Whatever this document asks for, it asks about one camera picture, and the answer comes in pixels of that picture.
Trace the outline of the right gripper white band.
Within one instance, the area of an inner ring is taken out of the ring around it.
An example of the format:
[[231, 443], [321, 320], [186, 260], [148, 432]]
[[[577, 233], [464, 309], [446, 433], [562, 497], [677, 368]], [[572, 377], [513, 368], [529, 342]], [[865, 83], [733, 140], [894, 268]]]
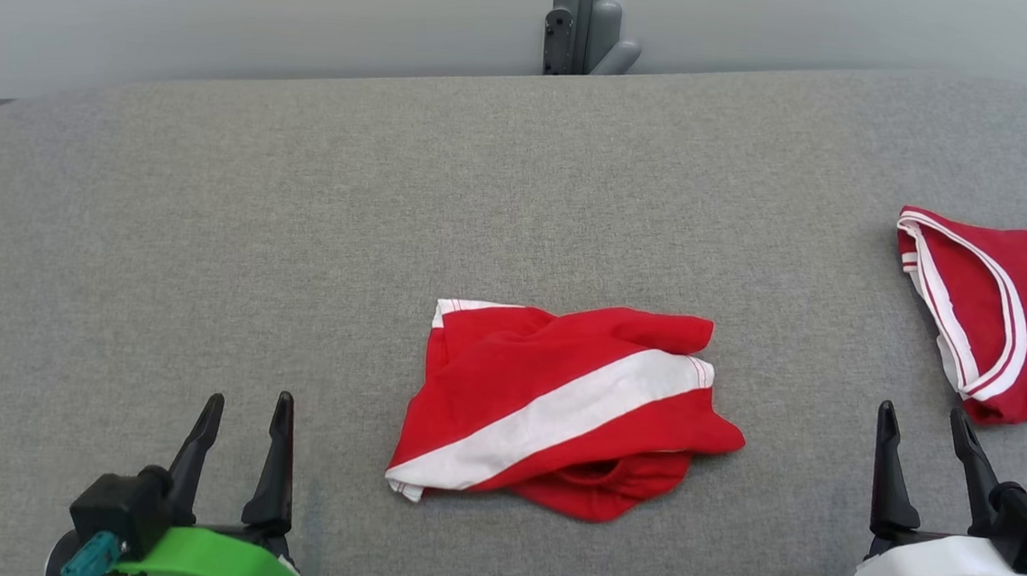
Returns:
[[869, 528], [875, 541], [853, 576], [1027, 576], [1027, 490], [999, 483], [969, 424], [967, 412], [950, 411], [954, 453], [966, 479], [967, 534], [918, 529], [909, 501], [893, 401], [878, 405]]

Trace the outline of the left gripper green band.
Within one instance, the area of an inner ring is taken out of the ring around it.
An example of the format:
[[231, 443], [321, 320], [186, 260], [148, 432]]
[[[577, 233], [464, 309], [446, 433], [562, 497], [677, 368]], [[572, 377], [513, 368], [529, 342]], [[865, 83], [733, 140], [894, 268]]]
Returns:
[[[294, 399], [280, 392], [269, 447], [254, 495], [242, 511], [249, 528], [284, 535], [292, 527]], [[69, 505], [73, 553], [64, 576], [300, 576], [284, 554], [208, 528], [182, 527], [193, 512], [225, 396], [207, 399], [169, 471], [146, 466], [135, 476], [103, 474]]]

